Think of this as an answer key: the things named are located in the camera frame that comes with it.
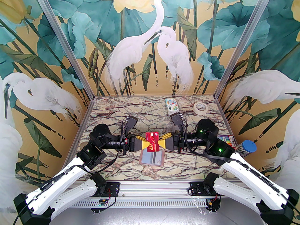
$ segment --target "painted wall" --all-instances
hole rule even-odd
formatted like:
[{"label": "painted wall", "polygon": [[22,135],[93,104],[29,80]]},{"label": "painted wall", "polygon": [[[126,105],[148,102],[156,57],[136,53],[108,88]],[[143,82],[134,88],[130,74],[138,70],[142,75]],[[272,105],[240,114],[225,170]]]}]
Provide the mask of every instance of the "painted wall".
[{"label": "painted wall", "polygon": [[[49,0],[99,95],[212,94],[256,2]],[[258,26],[253,39],[268,31]],[[48,44],[56,49],[52,41]]]},{"label": "painted wall", "polygon": [[0,0],[0,221],[62,167],[89,100],[37,0]]},{"label": "painted wall", "polygon": [[246,160],[298,193],[299,1],[270,0],[260,20],[269,26],[268,34],[248,47],[219,97],[238,143],[250,139],[257,145]]}]

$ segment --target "blue cap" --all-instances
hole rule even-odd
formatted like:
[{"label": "blue cap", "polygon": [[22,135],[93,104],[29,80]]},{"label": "blue cap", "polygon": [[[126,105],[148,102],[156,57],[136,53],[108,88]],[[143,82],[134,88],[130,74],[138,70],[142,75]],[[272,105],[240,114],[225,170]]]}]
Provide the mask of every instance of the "blue cap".
[{"label": "blue cap", "polygon": [[255,152],[257,150],[256,144],[251,140],[243,141],[242,147],[247,152]]}]

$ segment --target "marble tabletop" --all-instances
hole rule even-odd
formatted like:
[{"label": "marble tabletop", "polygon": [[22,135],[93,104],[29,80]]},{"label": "marble tabletop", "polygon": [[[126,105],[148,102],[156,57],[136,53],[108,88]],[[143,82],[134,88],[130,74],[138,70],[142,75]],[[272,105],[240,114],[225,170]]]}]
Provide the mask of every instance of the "marble tabletop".
[{"label": "marble tabletop", "polygon": [[[120,127],[124,117],[132,115],[138,122],[132,134],[145,136],[145,132],[158,131],[160,135],[172,128],[172,121],[165,106],[167,96],[143,97],[98,97],[89,116],[77,152],[89,140],[89,134],[100,123],[105,123],[113,135],[120,135]],[[228,129],[220,114],[212,95],[175,96],[180,112],[186,118],[188,131],[194,131],[196,124],[202,118],[209,118],[219,128],[219,134],[228,135]],[[193,105],[196,102],[206,103],[209,111],[205,116],[196,115]],[[98,165],[103,167],[116,156],[115,150],[105,149],[107,157]],[[150,180],[150,179],[202,179],[209,172],[214,172],[224,178],[234,177],[231,173],[212,164],[210,161],[188,152],[178,153],[165,150],[163,166],[145,165],[139,163],[141,151],[119,153],[116,162],[101,175],[106,180]]]}]

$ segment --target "tape roll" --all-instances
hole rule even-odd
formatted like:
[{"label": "tape roll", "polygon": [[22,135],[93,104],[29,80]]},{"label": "tape roll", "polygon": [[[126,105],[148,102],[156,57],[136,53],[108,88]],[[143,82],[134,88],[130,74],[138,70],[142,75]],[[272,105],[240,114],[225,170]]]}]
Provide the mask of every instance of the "tape roll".
[{"label": "tape roll", "polygon": [[205,103],[195,103],[193,107],[193,111],[197,115],[205,115],[208,111],[208,107]]}]

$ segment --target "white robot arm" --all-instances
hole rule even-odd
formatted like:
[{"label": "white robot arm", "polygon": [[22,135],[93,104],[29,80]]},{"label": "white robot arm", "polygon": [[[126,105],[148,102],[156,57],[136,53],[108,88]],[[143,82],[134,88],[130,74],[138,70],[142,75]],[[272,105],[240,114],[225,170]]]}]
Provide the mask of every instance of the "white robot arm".
[{"label": "white robot arm", "polygon": [[[175,125],[181,122],[175,116],[172,120],[175,121]],[[61,172],[32,193],[18,195],[14,203],[23,225],[48,225],[54,217],[78,201],[96,192],[103,193],[106,181],[98,173],[78,187],[66,192],[65,190],[81,176],[93,173],[90,171],[106,157],[102,148],[119,151],[122,146],[124,153],[141,150],[145,141],[128,134],[136,121],[136,118],[128,118],[124,136],[112,136],[107,125],[97,125],[90,134],[92,142],[89,142]],[[180,151],[186,146],[195,155],[206,157],[231,172],[250,188],[237,186],[217,174],[210,173],[202,182],[202,186],[190,188],[192,195],[228,196],[256,211],[269,225],[291,224],[293,209],[299,199],[296,191],[278,186],[247,163],[233,148],[216,137],[218,131],[209,119],[199,121],[196,133],[184,133],[184,125],[180,125],[180,133],[163,136],[166,139],[161,143],[166,148],[175,150],[177,147]],[[190,146],[195,143],[201,143],[203,146],[204,141],[206,150],[203,154],[191,150]]]}]

